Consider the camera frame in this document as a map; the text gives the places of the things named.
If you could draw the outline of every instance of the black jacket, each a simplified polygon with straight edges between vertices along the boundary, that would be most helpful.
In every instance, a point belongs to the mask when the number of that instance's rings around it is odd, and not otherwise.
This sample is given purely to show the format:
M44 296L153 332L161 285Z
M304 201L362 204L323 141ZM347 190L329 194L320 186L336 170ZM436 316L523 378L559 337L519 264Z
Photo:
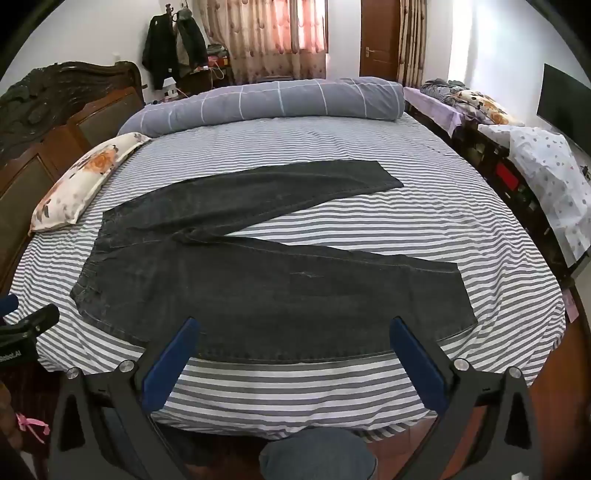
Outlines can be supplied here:
M142 65L152 74L155 90L162 89L165 78L180 80L176 39L168 14L157 15L150 22Z
M197 22L188 8L184 8L178 13L177 27L178 34L183 40L183 46L189 54L190 67L207 65L207 46Z

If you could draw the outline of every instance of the brown curtain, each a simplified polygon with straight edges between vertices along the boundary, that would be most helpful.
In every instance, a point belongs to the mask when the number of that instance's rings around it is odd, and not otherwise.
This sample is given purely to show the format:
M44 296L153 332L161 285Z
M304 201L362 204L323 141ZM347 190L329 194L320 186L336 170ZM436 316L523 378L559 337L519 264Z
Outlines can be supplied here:
M426 0L400 0L398 82L407 87L423 83L426 36Z
M230 52L236 82L326 77L326 0L197 0L207 36Z

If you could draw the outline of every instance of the blue gripper pad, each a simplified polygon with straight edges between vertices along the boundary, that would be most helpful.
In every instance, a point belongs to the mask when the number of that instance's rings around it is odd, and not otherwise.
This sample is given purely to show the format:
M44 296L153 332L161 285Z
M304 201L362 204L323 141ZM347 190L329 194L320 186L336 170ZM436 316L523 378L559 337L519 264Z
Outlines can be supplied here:
M400 317L390 322L390 347L398 355L425 408L443 414L449 405L444 379Z
M18 308L18 298L14 293L0 299L0 317L14 312Z
M195 351L199 322L188 318L160 359L146 375L142 386L142 409L149 413L164 407L168 396Z

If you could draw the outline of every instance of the polka dot cloth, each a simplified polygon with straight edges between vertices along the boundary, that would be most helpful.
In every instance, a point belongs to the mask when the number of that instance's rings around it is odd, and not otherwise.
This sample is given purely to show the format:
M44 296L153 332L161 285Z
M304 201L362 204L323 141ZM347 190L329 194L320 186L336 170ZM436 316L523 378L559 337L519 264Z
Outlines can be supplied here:
M567 265L591 245L591 186L565 137L541 128L479 125L503 147L540 201Z

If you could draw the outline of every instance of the striped bed sheet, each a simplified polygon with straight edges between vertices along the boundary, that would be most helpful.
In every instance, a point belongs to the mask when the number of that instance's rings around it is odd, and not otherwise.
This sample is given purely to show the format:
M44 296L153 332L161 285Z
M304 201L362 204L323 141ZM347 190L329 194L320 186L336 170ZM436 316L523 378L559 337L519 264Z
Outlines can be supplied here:
M49 302L59 307L60 323L37 347L49 370L78 366L90 374L137 359L141 348L85 324L69 296L105 210L192 177L338 159L377 160L405 187L333 200L233 235L455 262L478 325L443 341L442 348L486 371L516 365L531 384L566 328L556 279L481 176L407 114L397 122L259 119L195 128L143 145L77 225L33 238L12 285L20 307L7 320L16 322ZM154 419L187 430L272 439L312 425L380 439L432 415L389 354L295 365L192 358Z

